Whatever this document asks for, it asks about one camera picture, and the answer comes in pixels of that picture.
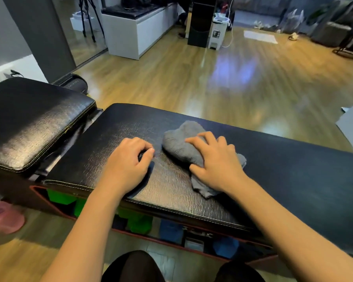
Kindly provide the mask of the person's left hand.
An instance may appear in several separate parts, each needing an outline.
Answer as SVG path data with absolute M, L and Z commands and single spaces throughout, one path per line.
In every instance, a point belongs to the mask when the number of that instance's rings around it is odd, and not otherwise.
M 95 190 L 116 199 L 131 192 L 148 172 L 139 170 L 138 155 L 149 148 L 153 145 L 141 138 L 123 139 L 109 156 Z

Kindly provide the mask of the person's right hand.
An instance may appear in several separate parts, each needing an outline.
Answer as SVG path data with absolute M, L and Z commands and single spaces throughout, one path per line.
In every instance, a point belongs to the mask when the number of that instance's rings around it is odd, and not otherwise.
M 227 141 L 223 136 L 216 138 L 218 147 L 197 147 L 197 136 L 185 139 L 202 155 L 207 178 L 200 180 L 208 187 L 228 195 L 236 194 L 241 186 L 249 182 L 236 154 L 226 152 Z

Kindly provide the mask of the grey cloth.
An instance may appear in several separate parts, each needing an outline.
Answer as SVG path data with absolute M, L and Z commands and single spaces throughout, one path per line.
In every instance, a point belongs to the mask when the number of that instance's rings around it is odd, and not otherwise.
M 202 132 L 205 132 L 205 130 L 199 123 L 185 121 L 179 128 L 164 133 L 162 146 L 165 151 L 177 160 L 204 167 L 204 160 L 200 152 L 193 145 L 185 142 L 186 138 L 196 137 Z M 194 174 L 191 175 L 191 181 L 193 190 L 205 199 L 209 199 L 220 193 L 203 184 Z

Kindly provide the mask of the person's right forearm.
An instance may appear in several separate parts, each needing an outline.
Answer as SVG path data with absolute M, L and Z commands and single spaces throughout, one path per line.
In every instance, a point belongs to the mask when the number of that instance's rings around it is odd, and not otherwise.
M 353 282 L 353 258 L 303 223 L 255 181 L 233 177 L 225 193 L 272 242 L 297 280 Z

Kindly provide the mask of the person's left forearm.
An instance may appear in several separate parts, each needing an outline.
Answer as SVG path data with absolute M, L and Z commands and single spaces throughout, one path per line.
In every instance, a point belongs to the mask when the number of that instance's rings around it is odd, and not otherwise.
M 125 185 L 94 189 L 41 282 L 100 282 L 114 214 L 129 191 Z

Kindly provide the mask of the long black bench pad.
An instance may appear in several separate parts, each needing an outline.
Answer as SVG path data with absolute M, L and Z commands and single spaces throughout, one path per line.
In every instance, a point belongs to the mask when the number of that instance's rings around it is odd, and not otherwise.
M 227 195 L 204 199 L 192 189 L 188 165 L 162 149 L 165 131 L 195 121 L 224 136 L 247 159 L 245 173 L 275 200 L 353 256 L 353 153 L 233 127 L 137 104 L 115 103 L 82 134 L 44 185 L 87 197 L 123 138 L 140 137 L 156 151 L 145 181 L 123 207 L 208 232 L 269 245 Z

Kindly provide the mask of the green dumbbell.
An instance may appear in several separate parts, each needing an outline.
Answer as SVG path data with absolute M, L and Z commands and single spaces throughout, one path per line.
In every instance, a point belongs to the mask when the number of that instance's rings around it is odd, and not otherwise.
M 127 219 L 127 228 L 132 233 L 146 235 L 152 229 L 152 216 L 125 208 L 118 208 L 117 214 L 120 218 Z
M 80 216 L 82 209 L 84 208 L 86 199 L 77 198 L 74 207 L 74 216 L 77 218 Z
M 77 198 L 75 196 L 61 193 L 52 189 L 46 189 L 49 201 L 52 203 L 69 205 L 76 202 Z

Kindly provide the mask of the blue dumbbell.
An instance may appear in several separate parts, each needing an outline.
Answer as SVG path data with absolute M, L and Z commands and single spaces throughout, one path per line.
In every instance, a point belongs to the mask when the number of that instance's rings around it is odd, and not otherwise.
M 218 237 L 212 242 L 212 248 L 216 255 L 227 259 L 235 256 L 239 245 L 239 241 L 232 237 Z
M 161 240 L 181 245 L 183 236 L 183 225 L 161 219 L 159 228 L 159 238 Z

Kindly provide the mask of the black foam roller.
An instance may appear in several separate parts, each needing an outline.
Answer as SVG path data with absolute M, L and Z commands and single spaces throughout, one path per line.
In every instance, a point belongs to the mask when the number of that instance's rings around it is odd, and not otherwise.
M 70 73 L 65 75 L 59 80 L 55 81 L 54 85 L 74 90 L 84 95 L 88 94 L 87 81 L 77 74 Z

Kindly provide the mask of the white appliance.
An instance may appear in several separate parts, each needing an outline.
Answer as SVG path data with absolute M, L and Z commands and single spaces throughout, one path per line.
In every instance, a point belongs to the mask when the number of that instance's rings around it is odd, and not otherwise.
M 219 50 L 221 48 L 229 21 L 229 18 L 222 16 L 215 16 L 213 18 L 207 48 L 213 50 Z

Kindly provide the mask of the person's left leg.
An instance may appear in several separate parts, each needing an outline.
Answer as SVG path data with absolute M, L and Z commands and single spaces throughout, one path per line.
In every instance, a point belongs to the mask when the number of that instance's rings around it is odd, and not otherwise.
M 153 257 L 143 250 L 121 255 L 104 271 L 101 282 L 166 282 Z

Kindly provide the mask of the person's leg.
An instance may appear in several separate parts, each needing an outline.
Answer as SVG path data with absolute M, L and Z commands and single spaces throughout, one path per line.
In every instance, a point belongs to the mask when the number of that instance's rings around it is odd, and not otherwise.
M 121 255 L 104 271 L 101 282 L 166 282 L 153 257 L 143 250 Z
M 254 268 L 233 260 L 219 268 L 214 282 L 265 282 L 265 280 Z

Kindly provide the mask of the person's right leg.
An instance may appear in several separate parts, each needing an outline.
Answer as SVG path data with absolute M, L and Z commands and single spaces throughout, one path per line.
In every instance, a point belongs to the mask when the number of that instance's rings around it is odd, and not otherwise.
M 265 280 L 254 268 L 233 260 L 219 268 L 214 282 L 265 282 Z

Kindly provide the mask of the white floor mat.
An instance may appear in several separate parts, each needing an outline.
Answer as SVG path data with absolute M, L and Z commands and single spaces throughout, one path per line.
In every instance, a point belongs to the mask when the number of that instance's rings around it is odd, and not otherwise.
M 256 40 L 256 41 L 278 44 L 278 42 L 273 34 L 259 33 L 259 32 L 244 30 L 244 37 L 247 39 L 252 39 L 252 40 Z

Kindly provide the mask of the black tall speaker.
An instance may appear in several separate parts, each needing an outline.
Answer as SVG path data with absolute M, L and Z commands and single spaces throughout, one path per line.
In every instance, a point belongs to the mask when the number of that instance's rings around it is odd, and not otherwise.
M 192 0 L 187 44 L 206 48 L 217 0 Z

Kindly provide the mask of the short black bench seat pad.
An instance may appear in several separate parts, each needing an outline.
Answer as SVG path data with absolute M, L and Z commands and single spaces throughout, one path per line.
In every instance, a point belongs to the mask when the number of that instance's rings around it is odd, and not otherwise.
M 0 82 L 0 170 L 25 173 L 97 107 L 80 92 L 14 77 Z

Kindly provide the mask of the white cabinet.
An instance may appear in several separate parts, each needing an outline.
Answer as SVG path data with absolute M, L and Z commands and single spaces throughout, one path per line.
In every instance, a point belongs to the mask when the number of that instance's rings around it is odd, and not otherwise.
M 102 13 L 110 55 L 139 60 L 176 23 L 178 4 L 156 9 L 136 20 Z

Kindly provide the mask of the white plastic bag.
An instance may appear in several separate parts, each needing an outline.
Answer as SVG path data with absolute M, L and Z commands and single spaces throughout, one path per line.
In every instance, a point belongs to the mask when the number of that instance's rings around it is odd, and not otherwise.
M 303 9 L 294 9 L 293 11 L 286 14 L 280 25 L 281 33 L 298 33 L 301 24 L 305 18 L 305 12 Z

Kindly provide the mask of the grey sofa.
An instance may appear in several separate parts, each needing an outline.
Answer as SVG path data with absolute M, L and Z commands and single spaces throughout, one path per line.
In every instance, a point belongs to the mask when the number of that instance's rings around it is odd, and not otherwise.
M 232 9 L 280 17 L 292 0 L 233 0 Z

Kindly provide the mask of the black cushion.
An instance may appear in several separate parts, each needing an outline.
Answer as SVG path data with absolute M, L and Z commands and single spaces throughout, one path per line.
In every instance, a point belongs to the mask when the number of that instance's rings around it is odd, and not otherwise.
M 127 18 L 136 20 L 139 19 L 146 14 L 150 14 L 157 9 L 163 9 L 164 7 L 157 5 L 157 4 L 146 4 L 144 7 L 137 5 L 137 6 L 130 6 L 125 7 L 122 4 L 113 5 L 110 7 L 105 7 L 101 10 L 102 14 L 116 16 L 121 18 Z

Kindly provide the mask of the grey ottoman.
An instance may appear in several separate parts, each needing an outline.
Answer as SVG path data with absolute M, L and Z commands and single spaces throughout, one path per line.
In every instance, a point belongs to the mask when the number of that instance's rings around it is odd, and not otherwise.
M 320 22 L 311 33 L 310 40 L 325 47 L 338 47 L 351 29 L 335 22 Z

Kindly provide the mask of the white box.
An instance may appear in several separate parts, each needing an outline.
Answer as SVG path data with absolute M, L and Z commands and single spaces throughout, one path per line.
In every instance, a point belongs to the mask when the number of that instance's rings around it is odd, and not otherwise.
M 91 29 L 94 31 L 99 31 L 100 26 L 98 19 L 94 16 L 89 15 L 89 20 L 88 20 L 88 15 L 87 13 L 83 10 L 83 19 L 81 15 L 81 11 L 75 12 L 72 14 L 72 17 L 70 18 L 72 28 L 75 31 L 80 31 L 83 32 L 85 28 L 85 32 L 91 32 Z

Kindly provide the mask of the black tripod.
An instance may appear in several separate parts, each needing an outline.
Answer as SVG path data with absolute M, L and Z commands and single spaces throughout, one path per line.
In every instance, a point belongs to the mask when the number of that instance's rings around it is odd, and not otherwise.
M 96 38 L 95 34 L 93 32 L 93 24 L 92 24 L 92 18 L 89 13 L 89 9 L 92 8 L 96 17 L 96 20 L 99 24 L 99 29 L 102 32 L 103 37 L 105 37 L 104 29 L 102 26 L 102 23 L 99 19 L 97 8 L 93 2 L 93 0 L 78 0 L 79 2 L 79 9 L 80 9 L 80 16 L 81 16 L 81 22 L 82 22 L 82 27 L 83 27 L 83 36 L 86 38 L 86 26 L 85 26 L 85 20 L 88 20 L 88 28 L 90 28 L 91 31 L 91 38 L 94 43 L 96 43 Z

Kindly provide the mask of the pink plastic object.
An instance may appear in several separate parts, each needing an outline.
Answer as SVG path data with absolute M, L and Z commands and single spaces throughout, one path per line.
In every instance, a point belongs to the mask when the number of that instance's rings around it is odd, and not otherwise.
M 24 215 L 12 204 L 0 201 L 0 233 L 17 232 L 25 223 Z

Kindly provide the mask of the black bench frame red trim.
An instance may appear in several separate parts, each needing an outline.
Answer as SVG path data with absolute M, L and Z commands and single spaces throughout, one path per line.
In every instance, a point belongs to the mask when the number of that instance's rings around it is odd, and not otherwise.
M 161 240 L 160 226 L 154 237 L 150 233 L 132 233 L 127 228 L 127 219 L 118 215 L 114 217 L 113 231 L 224 261 L 229 259 L 217 256 L 212 242 L 218 237 L 232 237 L 240 243 L 232 259 L 238 258 L 248 264 L 276 259 L 278 255 L 274 249 L 257 238 L 254 225 L 235 202 L 225 195 L 204 199 L 192 189 L 187 165 L 163 150 L 164 132 L 179 128 L 185 121 L 195 121 L 206 130 L 216 128 L 216 135 L 226 132 L 227 140 L 231 131 L 239 131 L 233 126 L 147 106 L 113 104 L 82 133 L 44 181 L 27 181 L 27 187 L 4 183 L 0 186 L 0 194 L 14 204 L 75 220 L 75 202 L 69 205 L 52 203 L 46 189 L 86 199 L 107 157 L 122 138 L 141 137 L 153 144 L 156 158 L 145 179 L 126 195 L 121 207 L 152 216 L 153 223 L 164 219 L 183 225 L 183 240 L 181 245 Z

